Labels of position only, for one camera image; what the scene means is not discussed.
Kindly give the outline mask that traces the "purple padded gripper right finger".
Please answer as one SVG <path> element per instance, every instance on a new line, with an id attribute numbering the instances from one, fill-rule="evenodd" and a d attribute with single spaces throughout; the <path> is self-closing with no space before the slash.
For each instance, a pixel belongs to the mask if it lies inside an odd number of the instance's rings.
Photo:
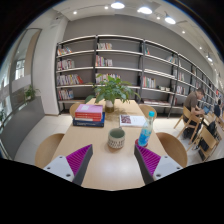
<path id="1" fill-rule="evenodd" d="M 182 169 L 182 166 L 168 155 L 159 156 L 139 145 L 135 146 L 134 155 L 145 184 L 152 183 Z"/>

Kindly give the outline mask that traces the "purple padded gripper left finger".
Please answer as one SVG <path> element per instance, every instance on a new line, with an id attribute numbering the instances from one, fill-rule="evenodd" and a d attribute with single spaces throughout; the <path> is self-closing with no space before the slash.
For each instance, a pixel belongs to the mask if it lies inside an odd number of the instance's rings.
<path id="1" fill-rule="evenodd" d="M 68 156 L 59 155 L 44 170 L 80 186 L 92 155 L 92 145 L 87 145 Z"/>

